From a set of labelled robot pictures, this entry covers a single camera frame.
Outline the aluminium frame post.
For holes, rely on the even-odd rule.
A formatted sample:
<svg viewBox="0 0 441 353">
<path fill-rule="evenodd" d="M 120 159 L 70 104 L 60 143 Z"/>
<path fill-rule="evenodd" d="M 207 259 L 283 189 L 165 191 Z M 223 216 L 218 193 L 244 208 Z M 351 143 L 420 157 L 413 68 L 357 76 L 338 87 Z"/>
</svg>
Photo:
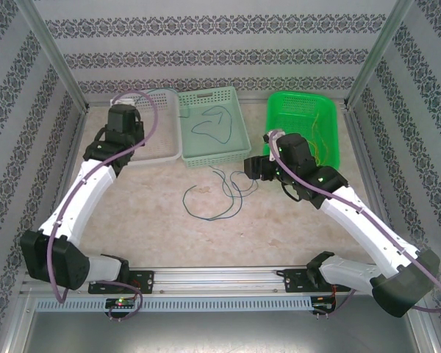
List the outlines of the aluminium frame post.
<svg viewBox="0 0 441 353">
<path fill-rule="evenodd" d="M 376 42 L 373 44 L 369 55 L 365 59 L 361 70 L 356 76 L 348 96 L 344 99 L 346 109 L 349 109 L 356 104 L 358 98 L 362 94 L 362 91 L 365 89 L 366 84 L 373 75 L 375 67 L 383 57 L 387 47 L 392 41 L 392 37 L 401 25 L 401 22 L 405 18 L 413 2 L 414 0 L 396 0 L 392 11 L 387 17 L 387 20 L 385 21 L 382 30 L 376 39 Z"/>
<path fill-rule="evenodd" d="M 80 112 L 86 112 L 89 104 L 85 99 L 85 95 L 73 76 L 56 41 L 52 37 L 49 28 L 38 12 L 34 0 L 15 0 L 15 3 L 22 12 L 30 29 L 35 34 L 50 63 L 54 66 L 66 90 L 71 95 L 73 102 Z"/>
</svg>

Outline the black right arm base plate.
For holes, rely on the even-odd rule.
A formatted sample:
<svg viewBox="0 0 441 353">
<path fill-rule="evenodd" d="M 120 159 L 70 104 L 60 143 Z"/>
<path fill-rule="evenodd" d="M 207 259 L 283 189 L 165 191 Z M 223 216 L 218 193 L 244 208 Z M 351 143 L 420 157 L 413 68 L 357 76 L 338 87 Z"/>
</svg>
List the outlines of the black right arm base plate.
<svg viewBox="0 0 441 353">
<path fill-rule="evenodd" d="M 284 279 L 284 288 L 287 293 L 332 292 L 332 285 L 321 283 L 315 285 L 307 276 L 305 268 L 291 268 L 277 271 L 278 276 Z"/>
</svg>

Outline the aluminium table edge rail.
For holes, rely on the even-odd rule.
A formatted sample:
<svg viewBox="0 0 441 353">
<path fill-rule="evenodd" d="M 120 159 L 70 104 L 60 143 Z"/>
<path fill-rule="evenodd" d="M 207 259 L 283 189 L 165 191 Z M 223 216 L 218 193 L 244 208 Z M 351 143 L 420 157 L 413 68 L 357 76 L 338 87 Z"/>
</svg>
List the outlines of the aluminium table edge rail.
<svg viewBox="0 0 441 353">
<path fill-rule="evenodd" d="M 86 114 L 82 113 L 79 117 L 78 123 L 75 125 L 73 130 L 72 138 L 68 141 L 68 150 L 63 161 L 62 170 L 59 174 L 58 186 L 54 198 L 51 202 L 49 215 L 50 217 L 54 214 L 62 198 L 65 196 L 68 186 L 71 184 L 72 173 L 74 169 L 74 164 L 77 159 L 79 145 L 82 139 L 83 130 L 85 128 Z M 35 250 L 34 264 L 37 266 L 35 270 L 36 273 L 46 273 L 47 272 L 47 248 L 49 244 L 49 236 L 43 234 L 43 230 L 39 229 L 37 231 L 37 240 L 33 246 Z"/>
<path fill-rule="evenodd" d="M 372 161 L 368 155 L 365 139 L 362 136 L 354 113 L 345 108 L 342 108 L 342 113 L 367 195 L 369 208 L 392 230 L 398 230 L 401 236 L 407 238 L 406 229 L 403 228 L 404 232 L 400 233 L 401 229 L 395 228 L 395 224 L 390 217 Z"/>
</svg>

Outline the grey metal sheet panel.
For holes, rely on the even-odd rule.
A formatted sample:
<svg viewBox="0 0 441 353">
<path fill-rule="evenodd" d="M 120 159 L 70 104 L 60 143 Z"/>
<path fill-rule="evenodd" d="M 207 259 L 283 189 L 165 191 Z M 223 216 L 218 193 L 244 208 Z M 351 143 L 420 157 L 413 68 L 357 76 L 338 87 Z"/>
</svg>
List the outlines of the grey metal sheet panel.
<svg viewBox="0 0 441 353">
<path fill-rule="evenodd" d="M 142 313 L 113 323 L 100 313 L 38 313 L 25 353 L 420 353 L 403 319 L 347 310 Z"/>
</svg>

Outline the white perforated plastic basket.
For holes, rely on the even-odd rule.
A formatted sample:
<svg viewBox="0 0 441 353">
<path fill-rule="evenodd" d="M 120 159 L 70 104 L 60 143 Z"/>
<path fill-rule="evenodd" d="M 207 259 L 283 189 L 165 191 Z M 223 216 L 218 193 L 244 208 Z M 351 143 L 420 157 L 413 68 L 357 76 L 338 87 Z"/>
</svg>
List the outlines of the white perforated plastic basket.
<svg viewBox="0 0 441 353">
<path fill-rule="evenodd" d="M 154 134 L 142 147 L 135 150 L 130 167 L 167 165 L 176 162 L 182 154 L 181 114 L 179 97 L 173 88 L 155 88 L 144 90 L 157 106 L 158 124 Z M 144 132 L 149 133 L 154 123 L 154 111 L 149 100 L 137 93 L 118 94 L 137 98 L 137 110 L 140 113 Z"/>
</svg>

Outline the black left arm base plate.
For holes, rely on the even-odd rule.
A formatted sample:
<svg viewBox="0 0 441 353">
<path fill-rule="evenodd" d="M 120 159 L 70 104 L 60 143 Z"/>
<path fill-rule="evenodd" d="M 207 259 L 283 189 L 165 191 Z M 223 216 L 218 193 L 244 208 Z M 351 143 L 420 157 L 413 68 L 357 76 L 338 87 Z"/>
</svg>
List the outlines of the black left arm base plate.
<svg viewBox="0 0 441 353">
<path fill-rule="evenodd" d="M 125 283 L 138 288 L 142 294 L 151 294 L 154 284 L 153 271 L 129 270 L 128 274 L 119 276 L 116 282 Z M 89 294 L 135 294 L 135 292 L 121 285 L 108 285 L 101 283 L 90 283 L 88 285 Z"/>
</svg>

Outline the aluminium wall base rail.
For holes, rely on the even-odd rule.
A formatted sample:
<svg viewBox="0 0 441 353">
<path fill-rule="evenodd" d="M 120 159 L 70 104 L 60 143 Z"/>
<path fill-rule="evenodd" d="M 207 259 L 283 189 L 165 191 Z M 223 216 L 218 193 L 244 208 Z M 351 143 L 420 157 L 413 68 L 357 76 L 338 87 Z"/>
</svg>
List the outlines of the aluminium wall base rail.
<svg viewBox="0 0 441 353">
<path fill-rule="evenodd" d="M 238 101 L 240 104 L 266 104 L 267 99 L 250 99 L 245 97 L 239 97 Z M 345 100 L 344 99 L 333 99 L 332 100 L 335 104 L 337 104 L 340 108 L 345 107 Z M 89 107 L 108 107 L 110 106 L 110 101 L 95 101 L 90 102 Z"/>
</svg>

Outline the bright green plastic basket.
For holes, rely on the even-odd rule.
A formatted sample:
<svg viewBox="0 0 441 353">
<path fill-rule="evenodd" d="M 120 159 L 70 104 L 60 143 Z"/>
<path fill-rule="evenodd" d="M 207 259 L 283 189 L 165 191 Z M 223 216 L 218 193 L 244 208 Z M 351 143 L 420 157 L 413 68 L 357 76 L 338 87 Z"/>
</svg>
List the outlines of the bright green plastic basket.
<svg viewBox="0 0 441 353">
<path fill-rule="evenodd" d="M 265 131 L 273 129 L 300 134 L 319 165 L 340 168 L 337 108 L 331 99 L 294 91 L 273 93 L 267 102 Z"/>
</svg>

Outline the mint perforated plastic basket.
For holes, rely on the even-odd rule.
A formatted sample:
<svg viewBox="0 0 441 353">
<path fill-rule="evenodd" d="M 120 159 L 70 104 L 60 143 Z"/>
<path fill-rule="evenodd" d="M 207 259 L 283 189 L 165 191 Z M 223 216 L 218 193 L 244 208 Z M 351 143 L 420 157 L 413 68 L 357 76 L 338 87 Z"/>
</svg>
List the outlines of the mint perforated plastic basket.
<svg viewBox="0 0 441 353">
<path fill-rule="evenodd" d="M 234 163 L 251 143 L 234 87 L 179 94 L 182 159 L 188 167 Z"/>
</svg>

